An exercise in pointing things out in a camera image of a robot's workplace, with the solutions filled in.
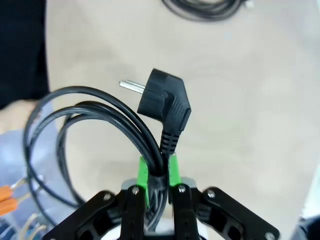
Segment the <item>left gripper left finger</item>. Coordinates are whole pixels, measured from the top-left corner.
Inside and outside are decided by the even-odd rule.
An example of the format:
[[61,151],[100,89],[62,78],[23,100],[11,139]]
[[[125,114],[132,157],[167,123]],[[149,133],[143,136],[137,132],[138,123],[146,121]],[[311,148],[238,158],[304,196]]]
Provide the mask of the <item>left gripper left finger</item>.
[[118,194],[103,190],[50,230],[45,240],[142,240],[149,204],[149,171],[139,159],[137,178]]

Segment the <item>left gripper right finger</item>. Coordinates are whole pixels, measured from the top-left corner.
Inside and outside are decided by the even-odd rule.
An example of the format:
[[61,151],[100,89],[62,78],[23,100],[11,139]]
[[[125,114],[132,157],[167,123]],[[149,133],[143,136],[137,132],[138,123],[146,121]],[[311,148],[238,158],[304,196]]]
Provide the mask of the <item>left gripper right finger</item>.
[[178,158],[168,161],[170,203],[173,208],[174,238],[204,240],[201,226],[213,229],[224,240],[278,240],[279,230],[229,196],[211,186],[198,190],[179,171]]

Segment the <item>person's right hand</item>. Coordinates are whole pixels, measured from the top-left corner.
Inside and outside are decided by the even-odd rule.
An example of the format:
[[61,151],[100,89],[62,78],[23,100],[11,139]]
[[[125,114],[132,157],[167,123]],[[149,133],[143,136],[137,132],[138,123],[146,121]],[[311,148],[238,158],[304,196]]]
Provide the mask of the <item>person's right hand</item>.
[[17,100],[1,109],[0,134],[23,128],[37,103],[37,100]]

